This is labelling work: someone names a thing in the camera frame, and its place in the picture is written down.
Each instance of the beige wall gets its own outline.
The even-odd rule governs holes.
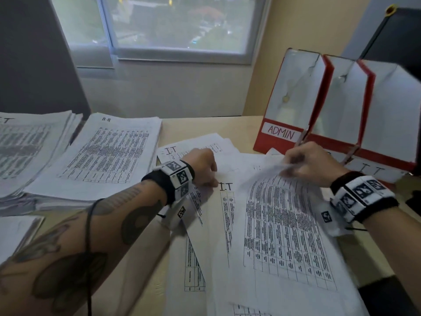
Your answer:
[[[340,55],[370,0],[273,0],[243,115],[263,115],[289,47]]]

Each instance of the hand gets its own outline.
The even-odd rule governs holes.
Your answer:
[[[182,160],[194,169],[193,183],[218,187],[218,181],[215,179],[218,168],[211,149],[192,149]]]
[[[281,175],[299,177],[320,187],[330,187],[334,180],[349,172],[314,142],[308,142],[288,150],[283,162],[286,164],[303,163],[303,165],[282,172]]]

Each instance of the outdoor view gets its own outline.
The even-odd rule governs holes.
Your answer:
[[[69,43],[105,43],[96,0],[53,0]],[[119,47],[245,52],[255,0],[106,0]]]

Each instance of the gray wall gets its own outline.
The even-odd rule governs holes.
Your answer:
[[[399,7],[421,8],[421,0],[371,0],[342,56],[353,59],[360,57],[384,19],[386,8],[391,4],[397,4]]]
[[[50,0],[2,0],[0,111],[90,109]]]

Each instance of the desk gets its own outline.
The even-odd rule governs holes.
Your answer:
[[[165,119],[162,120],[159,146],[216,132],[224,138],[231,139],[234,146],[238,148],[240,152],[256,153],[253,151],[253,145],[259,131],[261,121],[261,116]],[[419,179],[413,177],[404,178],[397,185],[397,197],[400,203],[403,204],[401,208],[404,211],[413,215],[417,219],[420,219],[418,215],[416,215],[404,204],[404,201],[409,198],[407,191],[410,190],[410,187],[414,189],[414,185],[418,186],[418,189],[421,189],[421,182]],[[45,231],[47,228],[66,216],[69,216],[69,214],[48,214],[41,231]],[[359,223],[355,223],[355,227],[361,227],[361,225]],[[161,233],[164,241],[169,241],[168,231],[163,230]],[[339,245],[357,286],[364,286],[383,277],[394,274],[384,255],[380,252],[379,248],[367,232],[355,232],[354,235],[340,237]],[[166,273],[169,263],[169,254],[167,249],[168,248],[165,247],[163,248],[158,264],[151,273],[143,292],[134,304],[134,307],[129,315],[162,315],[165,305]],[[120,277],[117,273],[113,275],[115,282],[119,281],[118,278],[126,278],[125,275],[121,275],[121,271]],[[122,301],[124,301],[124,298],[120,302],[116,303],[116,308],[124,309],[125,304],[126,308],[128,308],[127,304],[129,302],[124,303]],[[111,313],[111,310],[112,308],[108,309],[108,312],[103,312],[100,315],[121,315],[120,312],[113,314]]]

